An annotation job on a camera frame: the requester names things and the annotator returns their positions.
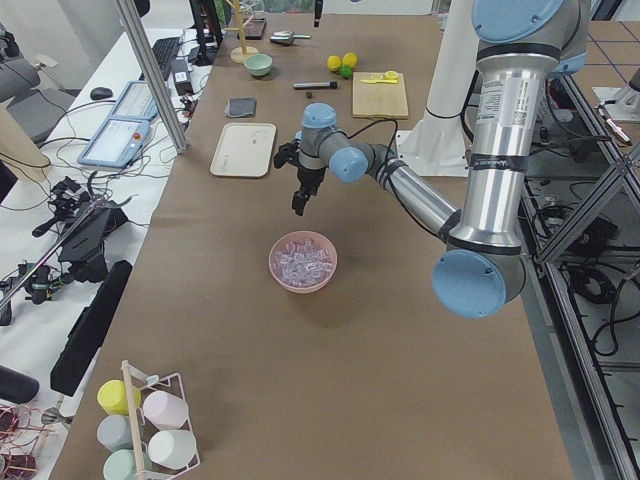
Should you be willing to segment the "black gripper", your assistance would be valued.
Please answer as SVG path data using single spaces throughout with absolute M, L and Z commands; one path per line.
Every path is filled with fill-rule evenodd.
M 304 215 L 307 200 L 318 195 L 320 185 L 324 181 L 325 169 L 308 169 L 299 166 L 297 179 L 300 182 L 299 190 L 293 194 L 292 209 L 298 216 Z

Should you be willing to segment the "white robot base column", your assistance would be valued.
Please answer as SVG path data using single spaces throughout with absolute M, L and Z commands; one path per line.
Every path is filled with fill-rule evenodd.
M 421 176 L 465 177 L 468 172 L 461 113 L 479 44 L 472 7 L 471 1 L 451 3 L 424 116 L 397 141 L 399 158 Z

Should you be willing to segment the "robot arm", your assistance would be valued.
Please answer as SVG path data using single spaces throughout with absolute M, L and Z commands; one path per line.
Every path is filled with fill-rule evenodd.
M 526 274 L 515 233 L 536 108 L 545 80 L 579 70 L 586 57 L 586 1 L 455 1 L 441 44 L 435 84 L 454 83 L 462 102 L 481 77 L 465 201 L 457 207 L 384 145 L 357 143 L 324 103 L 306 107 L 299 137 L 274 164 L 295 166 L 292 206 L 302 214 L 326 172 L 346 183 L 373 177 L 447 250 L 432 274 L 441 304 L 466 318 L 498 312 Z

